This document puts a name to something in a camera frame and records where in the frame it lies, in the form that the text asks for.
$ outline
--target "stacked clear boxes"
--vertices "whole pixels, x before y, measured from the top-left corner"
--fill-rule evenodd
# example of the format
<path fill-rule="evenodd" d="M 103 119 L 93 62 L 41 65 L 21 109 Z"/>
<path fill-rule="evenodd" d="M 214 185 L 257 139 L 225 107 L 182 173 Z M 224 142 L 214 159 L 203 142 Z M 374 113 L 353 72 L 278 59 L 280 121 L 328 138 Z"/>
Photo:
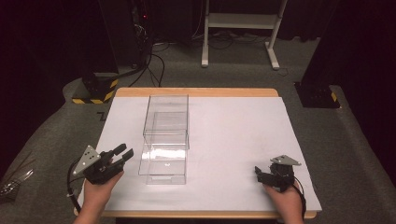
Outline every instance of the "stacked clear boxes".
<path fill-rule="evenodd" d="M 139 174 L 147 184 L 186 184 L 189 96 L 151 95 L 143 136 Z"/>

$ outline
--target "human hand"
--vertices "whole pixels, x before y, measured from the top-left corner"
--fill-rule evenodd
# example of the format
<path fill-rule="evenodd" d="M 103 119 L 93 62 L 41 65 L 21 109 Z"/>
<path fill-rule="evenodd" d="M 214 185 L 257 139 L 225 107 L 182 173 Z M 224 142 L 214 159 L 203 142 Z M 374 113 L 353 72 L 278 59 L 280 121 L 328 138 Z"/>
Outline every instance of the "human hand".
<path fill-rule="evenodd" d="M 271 186 L 262 184 L 268 195 L 273 200 L 277 212 L 282 216 L 285 223 L 304 223 L 302 217 L 303 205 L 299 193 L 292 186 L 285 191 L 279 192 Z"/>
<path fill-rule="evenodd" d="M 91 224 L 97 223 L 110 199 L 111 190 L 123 175 L 123 171 L 113 176 L 103 185 L 93 185 L 90 181 L 84 182 L 84 203 L 78 217 L 74 221 L 77 223 Z"/>

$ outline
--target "black and yellow hazard tape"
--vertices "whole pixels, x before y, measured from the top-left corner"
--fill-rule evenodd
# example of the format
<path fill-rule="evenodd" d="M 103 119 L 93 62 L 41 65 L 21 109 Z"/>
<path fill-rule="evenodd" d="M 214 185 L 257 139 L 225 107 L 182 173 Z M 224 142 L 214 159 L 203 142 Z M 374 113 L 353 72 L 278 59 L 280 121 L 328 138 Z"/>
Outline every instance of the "black and yellow hazard tape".
<path fill-rule="evenodd" d="M 337 102 L 337 96 L 335 95 L 334 92 L 332 92 L 332 100 L 333 100 L 334 102 Z"/>
<path fill-rule="evenodd" d="M 72 98 L 73 103 L 78 104 L 78 105 L 84 105 L 84 104 L 106 104 L 110 101 L 111 97 L 114 94 L 114 91 L 116 89 L 117 83 L 119 81 L 117 79 L 112 80 L 109 85 L 108 88 L 104 88 L 103 90 L 101 90 L 100 92 L 100 96 L 96 96 L 96 97 L 91 97 L 91 96 L 74 96 Z"/>

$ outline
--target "metal tool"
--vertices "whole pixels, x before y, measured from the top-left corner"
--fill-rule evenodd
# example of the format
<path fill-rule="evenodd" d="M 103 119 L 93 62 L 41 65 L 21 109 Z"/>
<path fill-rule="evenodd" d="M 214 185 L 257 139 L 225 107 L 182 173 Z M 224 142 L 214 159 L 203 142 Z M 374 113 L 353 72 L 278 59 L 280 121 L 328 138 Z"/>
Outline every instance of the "metal tool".
<path fill-rule="evenodd" d="M 294 184 L 295 177 L 292 166 L 301 164 L 286 155 L 275 157 L 270 161 L 273 163 L 270 166 L 271 174 L 263 173 L 259 167 L 254 167 L 257 180 L 283 192 Z"/>
<path fill-rule="evenodd" d="M 18 178 L 12 179 L 6 183 L 0 190 L 0 203 L 14 202 L 17 198 L 18 190 L 21 183 L 33 174 L 33 169 Z"/>
<path fill-rule="evenodd" d="M 121 159 L 111 162 L 114 155 L 121 154 L 125 149 L 126 145 L 121 144 L 113 150 L 98 154 L 93 147 L 88 146 L 79 160 L 73 175 L 83 172 L 85 178 L 92 184 L 105 184 L 107 180 L 123 171 L 125 162 L 134 155 L 134 151 L 130 149 L 122 155 Z"/>

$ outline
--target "white paper sheet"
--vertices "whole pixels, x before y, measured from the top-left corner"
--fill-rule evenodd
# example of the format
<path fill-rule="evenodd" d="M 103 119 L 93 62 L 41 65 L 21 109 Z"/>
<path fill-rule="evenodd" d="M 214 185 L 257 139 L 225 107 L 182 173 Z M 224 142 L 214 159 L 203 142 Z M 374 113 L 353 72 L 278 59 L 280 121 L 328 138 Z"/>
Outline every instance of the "white paper sheet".
<path fill-rule="evenodd" d="M 307 210 L 321 210 L 282 98 L 190 97 L 187 184 L 154 186 L 138 174 L 148 100 L 116 97 L 107 116 L 96 150 L 134 149 L 107 211 L 275 211 L 254 166 L 269 173 L 270 159 L 280 155 L 302 164 L 294 173 Z"/>

